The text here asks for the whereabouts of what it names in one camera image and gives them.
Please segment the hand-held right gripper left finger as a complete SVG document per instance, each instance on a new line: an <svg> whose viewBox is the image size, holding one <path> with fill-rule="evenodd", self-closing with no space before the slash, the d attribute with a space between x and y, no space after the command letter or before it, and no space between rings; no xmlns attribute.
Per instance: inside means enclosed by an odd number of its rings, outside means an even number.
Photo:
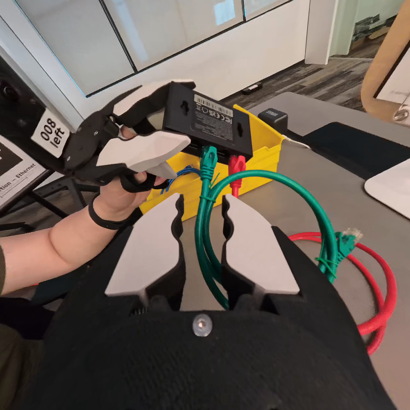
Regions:
<svg viewBox="0 0 410 410"><path fill-rule="evenodd" d="M105 295L137 296L147 307L155 296L180 307L186 282L181 242L184 196L172 194L133 226Z"/></svg>

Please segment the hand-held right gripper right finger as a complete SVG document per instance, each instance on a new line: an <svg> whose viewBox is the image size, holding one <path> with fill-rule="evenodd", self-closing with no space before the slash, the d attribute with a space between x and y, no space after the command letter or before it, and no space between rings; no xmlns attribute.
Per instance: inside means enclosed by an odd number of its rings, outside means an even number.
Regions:
<svg viewBox="0 0 410 410"><path fill-rule="evenodd" d="M223 196L222 216L222 286L228 304L245 294L258 304L267 294L297 295L299 285L271 224L232 194Z"/></svg>

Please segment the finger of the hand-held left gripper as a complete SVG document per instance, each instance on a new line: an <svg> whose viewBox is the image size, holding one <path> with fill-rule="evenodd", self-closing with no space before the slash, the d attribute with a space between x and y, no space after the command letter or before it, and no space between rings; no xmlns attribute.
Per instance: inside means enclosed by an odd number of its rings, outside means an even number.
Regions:
<svg viewBox="0 0 410 410"><path fill-rule="evenodd" d="M116 124L136 132L137 135L149 135L157 131L148 118L165 109L171 86L174 84L183 85L190 90L196 88L196 83L191 79L162 80L141 85L115 103L112 114Z"/></svg>
<svg viewBox="0 0 410 410"><path fill-rule="evenodd" d="M131 139L113 138L98 156L97 166L124 164L136 173L147 172L164 179L177 178L167 160L183 151L191 139L182 134L156 131Z"/></svg>

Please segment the black network switch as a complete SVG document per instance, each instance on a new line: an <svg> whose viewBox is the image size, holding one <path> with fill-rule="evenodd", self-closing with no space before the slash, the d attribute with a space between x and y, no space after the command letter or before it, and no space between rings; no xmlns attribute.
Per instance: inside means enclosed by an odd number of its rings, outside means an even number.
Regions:
<svg viewBox="0 0 410 410"><path fill-rule="evenodd" d="M225 165L232 156L253 157L249 115L182 84L170 86L163 129L187 135L191 143L182 151L189 155L200 157L204 147L214 146Z"/></svg>

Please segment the yellow plastic bin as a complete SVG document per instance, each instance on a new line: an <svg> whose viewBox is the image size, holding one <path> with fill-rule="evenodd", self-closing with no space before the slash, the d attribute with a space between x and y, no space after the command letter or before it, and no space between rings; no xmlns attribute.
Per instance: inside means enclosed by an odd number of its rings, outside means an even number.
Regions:
<svg viewBox="0 0 410 410"><path fill-rule="evenodd" d="M237 104L234 104L233 107L249 115L253 157L247 161L246 169L276 172L284 138L279 136L277 131L248 110L245 110ZM174 171L181 171L186 166L199 169L200 159L181 152L169 159L168 163ZM180 176L171 184L168 192L164 192L163 194L161 194L161 191L151 192L147 201L140 206L141 212L142 214L146 214L174 193L179 193L184 196L184 214L182 221L190 219L197 215L201 187L202 182L198 175L190 173L185 176Z"/></svg>

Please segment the person's left forearm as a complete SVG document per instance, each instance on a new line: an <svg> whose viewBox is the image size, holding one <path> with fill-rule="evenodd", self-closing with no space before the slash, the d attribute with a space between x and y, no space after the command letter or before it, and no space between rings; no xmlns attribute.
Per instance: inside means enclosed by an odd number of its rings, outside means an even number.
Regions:
<svg viewBox="0 0 410 410"><path fill-rule="evenodd" d="M84 208L52 228L1 238L1 295L74 271L97 256L115 234L97 225Z"/></svg>

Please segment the person's left hand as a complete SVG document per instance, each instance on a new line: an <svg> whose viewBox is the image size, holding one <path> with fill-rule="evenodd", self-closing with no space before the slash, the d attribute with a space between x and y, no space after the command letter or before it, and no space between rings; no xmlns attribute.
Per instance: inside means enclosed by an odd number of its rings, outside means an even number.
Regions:
<svg viewBox="0 0 410 410"><path fill-rule="evenodd" d="M122 187L120 178L115 177L110 183L100 187L100 194L94 199L92 208L102 220L124 221L147 200L151 190L128 192Z"/></svg>

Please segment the framed marker sign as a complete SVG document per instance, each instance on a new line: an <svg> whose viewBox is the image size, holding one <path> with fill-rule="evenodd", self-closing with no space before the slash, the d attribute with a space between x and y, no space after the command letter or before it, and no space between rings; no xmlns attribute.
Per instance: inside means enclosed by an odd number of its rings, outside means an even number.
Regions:
<svg viewBox="0 0 410 410"><path fill-rule="evenodd" d="M86 206L83 192L97 193L98 187L83 184L47 170L12 142L1 136L0 217L38 203L60 218L68 216L47 200L49 195L68 191L78 209Z"/></svg>

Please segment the large window with blind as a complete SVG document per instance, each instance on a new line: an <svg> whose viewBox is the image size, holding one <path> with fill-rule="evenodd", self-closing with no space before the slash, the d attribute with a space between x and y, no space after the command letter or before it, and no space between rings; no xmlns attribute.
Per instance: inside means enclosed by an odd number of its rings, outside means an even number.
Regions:
<svg viewBox="0 0 410 410"><path fill-rule="evenodd" d="M86 96L285 3L239 0L14 2Z"/></svg>

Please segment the black power adapter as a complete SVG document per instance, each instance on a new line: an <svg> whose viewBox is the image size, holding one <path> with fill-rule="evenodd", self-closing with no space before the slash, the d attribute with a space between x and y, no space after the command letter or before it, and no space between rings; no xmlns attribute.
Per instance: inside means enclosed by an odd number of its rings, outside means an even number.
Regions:
<svg viewBox="0 0 410 410"><path fill-rule="evenodd" d="M280 110L269 108L258 114L258 118L280 134L288 130L288 115Z"/></svg>

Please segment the black flat panel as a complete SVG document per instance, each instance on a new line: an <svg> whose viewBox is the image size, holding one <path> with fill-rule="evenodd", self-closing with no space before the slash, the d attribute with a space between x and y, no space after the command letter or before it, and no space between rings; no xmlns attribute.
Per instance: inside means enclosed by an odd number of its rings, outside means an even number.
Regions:
<svg viewBox="0 0 410 410"><path fill-rule="evenodd" d="M409 147L339 122L324 125L305 136L292 131L287 135L364 180L410 158Z"/></svg>

